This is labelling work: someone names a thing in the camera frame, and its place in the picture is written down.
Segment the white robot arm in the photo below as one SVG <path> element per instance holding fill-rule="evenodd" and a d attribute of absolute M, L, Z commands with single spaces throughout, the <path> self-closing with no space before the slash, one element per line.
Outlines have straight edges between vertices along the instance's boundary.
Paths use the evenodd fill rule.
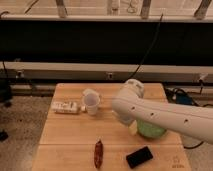
<path fill-rule="evenodd" d="M 213 108 L 157 102 L 145 99 L 144 94 L 144 84 L 137 79 L 122 85 L 111 101 L 121 123 L 143 120 L 213 144 Z"/>

